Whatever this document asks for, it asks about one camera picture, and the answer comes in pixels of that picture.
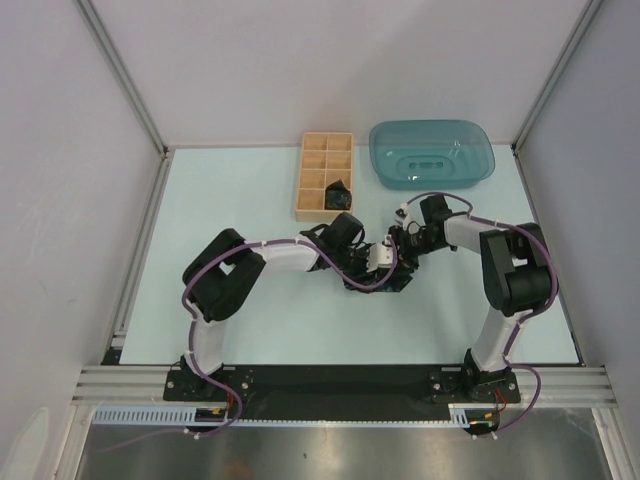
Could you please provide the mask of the blue yellow patterned tie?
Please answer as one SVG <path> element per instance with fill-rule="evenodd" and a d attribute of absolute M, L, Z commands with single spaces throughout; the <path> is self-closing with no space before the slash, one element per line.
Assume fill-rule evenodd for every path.
<path fill-rule="evenodd" d="M 383 284 L 374 289 L 370 288 L 370 285 L 381 281 L 388 272 L 388 269 L 382 268 L 372 272 L 365 272 L 352 276 L 351 279 L 355 283 L 358 283 L 359 287 L 347 282 L 346 280 L 343 281 L 343 284 L 347 290 L 357 291 L 365 294 L 378 292 L 397 293 L 401 292 L 412 281 L 414 274 L 413 269 L 405 268 L 404 266 L 400 265 L 399 267 L 396 267 L 394 269 L 391 276 Z"/>

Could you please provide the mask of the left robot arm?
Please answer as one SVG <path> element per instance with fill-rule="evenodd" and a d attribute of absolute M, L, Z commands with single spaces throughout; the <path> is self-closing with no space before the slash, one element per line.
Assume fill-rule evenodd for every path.
<path fill-rule="evenodd" d="M 226 322 L 247 300 L 259 277 L 269 271 L 330 269 L 355 291 L 387 291 L 400 263 L 391 233 L 378 243 L 365 241 L 362 223 L 349 213 L 294 237 L 249 242 L 235 229 L 223 230 L 183 273 L 182 306 L 192 317 L 184 360 L 186 387 L 197 398 L 214 397 Z"/>

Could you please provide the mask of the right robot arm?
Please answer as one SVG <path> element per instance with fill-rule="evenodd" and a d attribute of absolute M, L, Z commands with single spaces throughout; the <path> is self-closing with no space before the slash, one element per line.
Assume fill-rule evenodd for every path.
<path fill-rule="evenodd" d="M 559 281 L 541 227 L 512 225 L 453 211 L 444 193 L 420 194 L 396 210 L 388 234 L 400 263 L 415 269 L 418 258 L 445 248 L 480 256 L 489 310 L 481 333 L 466 351 L 454 391 L 487 402 L 504 393 L 517 367 L 511 359 L 519 334 L 534 316 L 550 308 Z"/>

